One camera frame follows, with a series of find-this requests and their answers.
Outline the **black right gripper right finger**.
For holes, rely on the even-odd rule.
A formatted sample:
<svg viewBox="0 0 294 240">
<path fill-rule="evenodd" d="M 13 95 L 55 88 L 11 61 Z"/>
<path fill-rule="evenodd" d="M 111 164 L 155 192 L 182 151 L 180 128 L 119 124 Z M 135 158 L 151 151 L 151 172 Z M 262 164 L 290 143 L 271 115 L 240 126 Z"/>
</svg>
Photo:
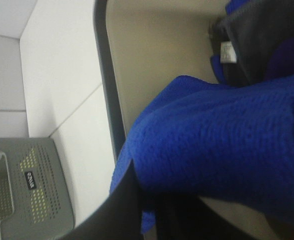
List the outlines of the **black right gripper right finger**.
<svg viewBox="0 0 294 240">
<path fill-rule="evenodd" d="M 218 81 L 243 87 L 294 75 L 294 0 L 231 0 L 209 27 Z"/>
</svg>

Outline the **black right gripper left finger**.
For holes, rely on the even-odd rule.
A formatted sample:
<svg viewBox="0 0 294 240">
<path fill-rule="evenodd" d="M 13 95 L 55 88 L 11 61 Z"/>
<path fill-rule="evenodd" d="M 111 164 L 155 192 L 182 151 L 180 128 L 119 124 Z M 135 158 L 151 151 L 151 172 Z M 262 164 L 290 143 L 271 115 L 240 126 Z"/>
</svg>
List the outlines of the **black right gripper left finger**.
<svg viewBox="0 0 294 240">
<path fill-rule="evenodd" d="M 129 162 L 115 190 L 64 240 L 142 240 L 144 195 Z M 282 240 L 284 224 L 248 207 L 189 194 L 156 198 L 157 240 Z"/>
</svg>

